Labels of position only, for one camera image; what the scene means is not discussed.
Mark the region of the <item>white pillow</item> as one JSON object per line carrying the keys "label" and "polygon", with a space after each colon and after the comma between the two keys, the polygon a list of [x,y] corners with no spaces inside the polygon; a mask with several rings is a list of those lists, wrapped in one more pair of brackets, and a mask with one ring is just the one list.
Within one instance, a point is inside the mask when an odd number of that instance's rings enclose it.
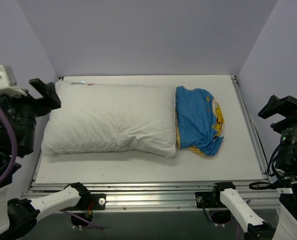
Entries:
{"label": "white pillow", "polygon": [[61,107],[51,111],[45,155],[138,150],[176,155],[176,88],[58,81]]}

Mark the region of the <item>blue Pikachu pillowcase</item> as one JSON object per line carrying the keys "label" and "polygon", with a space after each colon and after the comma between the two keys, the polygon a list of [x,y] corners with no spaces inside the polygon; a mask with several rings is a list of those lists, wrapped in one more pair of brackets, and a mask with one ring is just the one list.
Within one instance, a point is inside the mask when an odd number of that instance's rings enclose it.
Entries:
{"label": "blue Pikachu pillowcase", "polygon": [[225,123],[221,107],[213,95],[202,88],[178,86],[175,92],[176,143],[203,157],[214,157],[224,140]]}

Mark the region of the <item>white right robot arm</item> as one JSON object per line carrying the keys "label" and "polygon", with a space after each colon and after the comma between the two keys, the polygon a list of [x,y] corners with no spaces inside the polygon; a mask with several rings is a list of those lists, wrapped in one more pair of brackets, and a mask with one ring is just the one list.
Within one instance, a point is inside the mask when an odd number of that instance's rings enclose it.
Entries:
{"label": "white right robot arm", "polygon": [[275,181],[253,182],[249,189],[274,193],[279,211],[276,227],[251,209],[232,182],[215,183],[210,194],[215,206],[227,208],[237,220],[245,240],[297,240],[297,98],[272,95],[258,116],[274,115],[283,117],[270,126],[280,136],[266,169]]}

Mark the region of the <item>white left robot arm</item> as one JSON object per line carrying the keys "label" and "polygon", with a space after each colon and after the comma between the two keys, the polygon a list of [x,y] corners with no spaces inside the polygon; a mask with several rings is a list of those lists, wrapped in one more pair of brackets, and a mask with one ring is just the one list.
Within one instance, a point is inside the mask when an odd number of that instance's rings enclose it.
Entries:
{"label": "white left robot arm", "polygon": [[61,107],[54,83],[34,78],[29,84],[40,98],[0,79],[0,240],[19,239],[45,217],[66,208],[83,210],[91,202],[80,182],[40,198],[8,199],[13,174],[21,167],[16,159],[33,152],[36,119]]}

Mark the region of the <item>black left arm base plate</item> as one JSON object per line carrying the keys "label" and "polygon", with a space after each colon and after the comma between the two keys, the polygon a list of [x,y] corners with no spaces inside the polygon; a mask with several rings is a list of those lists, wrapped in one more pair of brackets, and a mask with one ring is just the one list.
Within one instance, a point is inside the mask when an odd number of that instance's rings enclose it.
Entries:
{"label": "black left arm base plate", "polygon": [[106,198],[107,195],[104,193],[91,193],[88,196],[81,197],[76,206],[67,209],[72,211],[104,210],[106,208]]}

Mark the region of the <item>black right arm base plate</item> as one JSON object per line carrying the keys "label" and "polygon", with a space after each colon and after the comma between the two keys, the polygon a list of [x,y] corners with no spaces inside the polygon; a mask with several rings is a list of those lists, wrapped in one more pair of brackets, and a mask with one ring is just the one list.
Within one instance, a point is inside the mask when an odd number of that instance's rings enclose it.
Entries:
{"label": "black right arm base plate", "polygon": [[220,201],[220,194],[211,191],[195,192],[195,205],[198,209],[202,208],[225,208]]}

